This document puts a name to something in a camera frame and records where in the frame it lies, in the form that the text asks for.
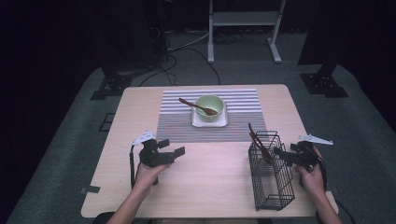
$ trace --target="white plate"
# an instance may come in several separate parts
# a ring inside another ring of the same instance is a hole
[[[220,114],[219,118],[213,122],[201,120],[195,108],[192,110],[192,125],[195,127],[224,127],[227,125],[227,123],[227,105],[225,103],[223,112]]]

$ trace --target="person's forearm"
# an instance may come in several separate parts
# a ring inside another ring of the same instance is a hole
[[[316,196],[314,198],[314,204],[318,209],[320,219],[324,223],[343,223],[337,213],[335,213],[325,193]]]
[[[122,205],[117,209],[117,212],[107,223],[125,223],[131,224],[134,220],[134,216],[140,207],[140,204],[145,198],[137,190],[132,190]]]

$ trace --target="black wire basket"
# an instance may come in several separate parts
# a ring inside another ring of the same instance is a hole
[[[254,142],[250,145],[248,157],[256,210],[279,211],[295,198],[291,185],[291,169],[274,153],[275,147],[285,151],[285,145],[280,141],[277,132],[258,131],[256,134],[272,157],[271,161],[265,161],[258,146]]]

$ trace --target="green bowl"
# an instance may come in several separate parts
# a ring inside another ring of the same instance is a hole
[[[224,102],[217,95],[203,95],[197,99],[195,104],[218,112],[217,115],[207,115],[204,110],[195,108],[200,119],[206,122],[216,121],[224,110]]]

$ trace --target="floor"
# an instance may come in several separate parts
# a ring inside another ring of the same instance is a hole
[[[205,33],[168,34],[168,48],[176,48]],[[328,166],[334,197],[357,223],[396,223],[396,134],[362,92],[356,78],[342,66],[333,77],[347,98],[308,93],[301,73],[315,73],[319,65],[297,65],[306,34],[281,33],[276,45],[282,58],[274,63],[266,44],[270,34],[217,37],[215,62],[208,64],[205,41],[172,52],[162,69],[134,77],[131,86],[188,86],[284,84],[297,106],[307,133],[333,140],[318,146]],[[99,128],[115,113],[120,96],[91,100],[104,79],[95,70],[76,95],[32,181],[8,223],[92,223],[82,217],[83,192],[92,179],[107,132]],[[341,210],[340,216],[348,223]],[[205,220],[205,223],[255,223],[257,220]],[[313,217],[273,219],[274,223],[316,223]],[[163,223],[203,223],[202,220],[164,220]]]

